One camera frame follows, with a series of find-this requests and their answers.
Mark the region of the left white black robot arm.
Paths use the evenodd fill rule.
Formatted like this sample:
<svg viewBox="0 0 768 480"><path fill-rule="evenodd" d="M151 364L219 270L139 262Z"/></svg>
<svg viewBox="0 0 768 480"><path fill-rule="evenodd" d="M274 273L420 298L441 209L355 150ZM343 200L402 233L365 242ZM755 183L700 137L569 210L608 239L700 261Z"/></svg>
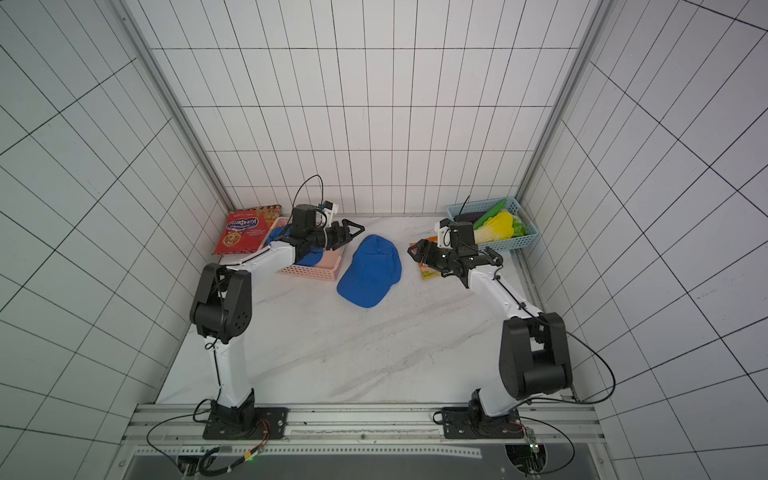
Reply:
<svg viewBox="0 0 768 480"><path fill-rule="evenodd" d="M213 362L218 391L210 401L203 438L244 441L281 439L289 409L259 407L247 379L242 335L253 318L253 287L296 264L313 250L336 251L365 231L347 219L332 221L323 206L293 208L283 233L264 249L229 264L211 263L201 274L190 310Z"/></svg>

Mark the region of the blue baseball cap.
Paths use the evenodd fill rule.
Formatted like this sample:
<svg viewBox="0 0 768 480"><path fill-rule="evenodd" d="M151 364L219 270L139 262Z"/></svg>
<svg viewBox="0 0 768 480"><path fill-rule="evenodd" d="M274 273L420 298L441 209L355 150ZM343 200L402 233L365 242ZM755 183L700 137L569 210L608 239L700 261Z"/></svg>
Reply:
<svg viewBox="0 0 768 480"><path fill-rule="evenodd" d="M358 307L373 308L401 276L402 264L395 245L379 235L369 235L355 251L337 284L337 293Z"/></svg>

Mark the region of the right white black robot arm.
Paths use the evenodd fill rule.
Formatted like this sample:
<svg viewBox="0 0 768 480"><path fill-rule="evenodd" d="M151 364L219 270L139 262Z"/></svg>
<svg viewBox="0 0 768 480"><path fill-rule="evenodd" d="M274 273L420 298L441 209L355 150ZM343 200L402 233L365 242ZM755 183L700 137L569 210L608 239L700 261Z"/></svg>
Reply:
<svg viewBox="0 0 768 480"><path fill-rule="evenodd" d="M573 384L564 321L530 305L502 278L502 255L479 247L470 223L444 219L438 227L436 239L412 244L409 256L442 277L458 278L502 323L498 375L476 389L467 406L440 410L436 423L449 439L522 438L518 408Z"/></svg>

